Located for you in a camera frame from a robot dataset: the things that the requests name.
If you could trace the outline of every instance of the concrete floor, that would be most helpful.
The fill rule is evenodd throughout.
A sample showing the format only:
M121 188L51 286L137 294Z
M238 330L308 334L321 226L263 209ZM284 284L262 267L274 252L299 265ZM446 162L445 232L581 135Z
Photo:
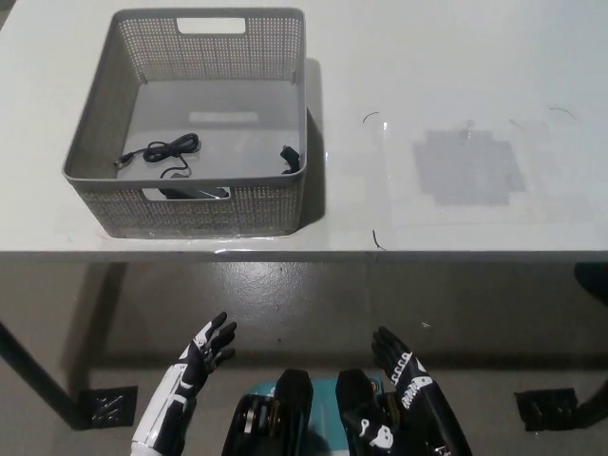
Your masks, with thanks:
M584 401L608 377L608 309L572 265L24 263L0 265L0 290L2 321L64 388L139 385L138 420L167 364L227 310L238 356L205 386L186 455L219 455L240 395L287 367L371 368L379 324L425 360L475 454L608 453L608 421L526 433L513 399L575 387ZM0 378L0 454L128 454L133 428L71 431L1 362Z

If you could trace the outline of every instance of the black and white robotic hand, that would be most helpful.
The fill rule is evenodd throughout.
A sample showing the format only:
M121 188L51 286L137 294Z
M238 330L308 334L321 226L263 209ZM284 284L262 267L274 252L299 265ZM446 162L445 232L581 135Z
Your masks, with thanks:
M350 431L373 454L468 456L471 450L439 385L397 336L381 327L373 334L375 363L396 389L398 425L389 423L377 402L344 414Z
M131 443L131 456L179 456L185 432L207 377L235 354L227 349L237 323L222 328L226 312L211 320L192 339L164 375L150 400Z

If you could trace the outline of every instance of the table surface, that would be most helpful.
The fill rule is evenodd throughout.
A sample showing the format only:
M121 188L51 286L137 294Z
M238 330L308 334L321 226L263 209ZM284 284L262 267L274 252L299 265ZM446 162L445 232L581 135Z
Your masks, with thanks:
M177 6L305 12L325 204L297 233L114 239L62 176L112 14ZM19 0L0 257L608 257L607 23L608 4L570 0Z

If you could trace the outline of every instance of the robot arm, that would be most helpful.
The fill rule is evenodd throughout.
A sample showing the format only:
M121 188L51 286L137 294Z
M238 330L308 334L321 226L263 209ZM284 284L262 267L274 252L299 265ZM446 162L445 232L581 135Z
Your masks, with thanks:
M376 364L395 386L401 425L393 434L377 405L367 404L344 416L349 428L387 454L470 456L446 397L408 346L382 327L373 334L372 349Z
M181 455L197 394L209 374L235 354L225 347L234 340L237 323L220 328L226 318L222 312L207 323L167 370L135 431L131 456Z

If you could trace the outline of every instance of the black cable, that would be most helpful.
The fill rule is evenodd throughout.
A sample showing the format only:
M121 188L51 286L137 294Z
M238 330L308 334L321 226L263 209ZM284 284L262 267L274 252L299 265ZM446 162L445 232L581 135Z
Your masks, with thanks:
M169 171L190 170L190 166L188 166L188 163L183 159L181 154L193 154L197 152L199 148L199 135L188 133L169 143L153 141L144 149L135 150L122 155L119 159L114 161L114 166L118 169L123 169L128 166L138 154L143 154L143 160L148 163L162 162L169 157L180 159L183 166L172 166L165 169L161 174L162 179Z

